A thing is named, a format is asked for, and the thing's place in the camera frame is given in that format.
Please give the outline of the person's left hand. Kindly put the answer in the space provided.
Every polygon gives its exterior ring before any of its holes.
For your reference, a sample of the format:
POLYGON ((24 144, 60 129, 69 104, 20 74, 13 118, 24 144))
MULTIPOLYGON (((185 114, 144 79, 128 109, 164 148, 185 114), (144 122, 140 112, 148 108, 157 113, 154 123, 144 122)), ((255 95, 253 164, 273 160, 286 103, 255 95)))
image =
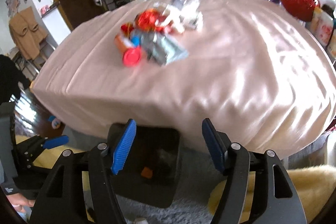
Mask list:
POLYGON ((35 205, 35 200, 29 200, 20 193, 15 193, 6 196, 12 207, 20 213, 26 213, 26 207, 33 207, 35 205))

